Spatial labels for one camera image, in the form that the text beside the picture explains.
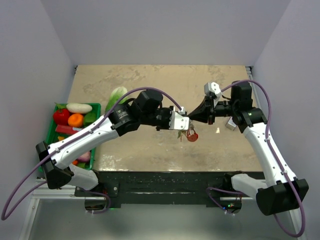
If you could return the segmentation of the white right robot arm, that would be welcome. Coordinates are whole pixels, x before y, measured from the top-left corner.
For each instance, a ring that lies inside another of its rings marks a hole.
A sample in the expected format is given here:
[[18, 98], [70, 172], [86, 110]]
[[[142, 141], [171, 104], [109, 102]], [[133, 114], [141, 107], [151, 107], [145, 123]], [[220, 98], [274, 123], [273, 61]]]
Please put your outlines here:
[[226, 174], [223, 192], [230, 197], [243, 193], [255, 199], [265, 216], [301, 209], [309, 185], [305, 179], [297, 178], [282, 157], [270, 133], [269, 119], [260, 108], [253, 106], [249, 81], [235, 81], [230, 89], [230, 98], [221, 101], [220, 86], [208, 82], [202, 103], [188, 114], [191, 120], [209, 125], [217, 117], [231, 117], [259, 160], [264, 180], [241, 171], [231, 172]]

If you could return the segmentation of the key bunch with red carabiner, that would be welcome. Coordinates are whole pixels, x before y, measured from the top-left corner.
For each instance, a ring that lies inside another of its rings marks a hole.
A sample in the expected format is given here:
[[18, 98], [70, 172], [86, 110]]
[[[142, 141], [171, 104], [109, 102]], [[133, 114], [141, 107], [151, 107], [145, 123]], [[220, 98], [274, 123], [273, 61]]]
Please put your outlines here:
[[186, 137], [186, 139], [191, 143], [196, 142], [199, 138], [199, 135], [195, 131], [195, 126], [191, 120], [189, 121], [189, 127], [187, 130], [179, 130], [178, 131], [177, 138], [180, 141], [182, 141], [183, 137]]

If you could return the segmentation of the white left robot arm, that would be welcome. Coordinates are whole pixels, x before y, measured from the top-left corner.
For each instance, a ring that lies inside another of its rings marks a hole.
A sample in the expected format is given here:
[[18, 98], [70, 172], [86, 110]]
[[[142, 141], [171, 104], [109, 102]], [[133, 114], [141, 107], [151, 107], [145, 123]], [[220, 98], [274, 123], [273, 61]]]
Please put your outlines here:
[[173, 130], [175, 108], [162, 107], [163, 95], [154, 89], [144, 89], [132, 104], [116, 101], [115, 105], [81, 131], [62, 141], [36, 145], [39, 167], [49, 189], [65, 185], [80, 187], [92, 196], [99, 196], [104, 184], [98, 174], [73, 164], [77, 158], [95, 147], [126, 133], [136, 131], [140, 125], [156, 127], [157, 130]]

